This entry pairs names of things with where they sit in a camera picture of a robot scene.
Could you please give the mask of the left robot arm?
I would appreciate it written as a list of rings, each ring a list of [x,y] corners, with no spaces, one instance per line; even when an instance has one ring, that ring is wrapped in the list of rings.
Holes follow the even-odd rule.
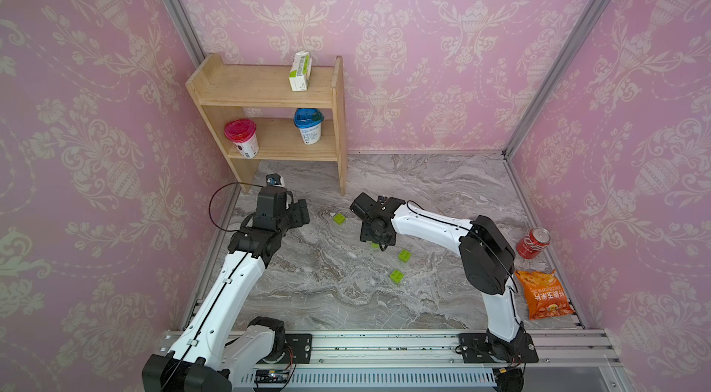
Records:
[[[259,316],[242,336],[230,339],[229,334],[286,232],[309,221],[306,201],[295,200],[279,175],[267,175],[255,212],[231,236],[229,253],[204,303],[168,352],[146,362],[144,390],[231,391],[260,362],[294,364],[281,320]]]

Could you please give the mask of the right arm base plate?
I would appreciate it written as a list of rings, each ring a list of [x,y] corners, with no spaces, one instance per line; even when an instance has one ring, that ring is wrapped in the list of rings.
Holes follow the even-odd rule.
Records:
[[[462,357],[464,363],[506,363],[517,366],[540,360],[533,338],[523,329],[509,342],[489,332],[461,333],[457,335],[457,340],[455,353]]]

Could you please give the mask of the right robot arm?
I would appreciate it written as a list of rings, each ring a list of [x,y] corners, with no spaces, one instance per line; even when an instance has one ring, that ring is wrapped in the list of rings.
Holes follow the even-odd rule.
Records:
[[[350,211],[361,221],[360,240],[382,251],[405,236],[455,253],[467,281],[483,295],[489,344],[510,351],[528,346],[514,300],[516,253],[491,218],[455,219],[426,211],[414,201],[373,199],[366,193],[355,198]]]

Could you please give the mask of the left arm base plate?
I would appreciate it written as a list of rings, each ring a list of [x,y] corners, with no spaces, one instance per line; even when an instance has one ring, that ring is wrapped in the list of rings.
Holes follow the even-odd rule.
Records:
[[[283,348],[260,362],[265,364],[310,364],[312,334],[286,334]]]

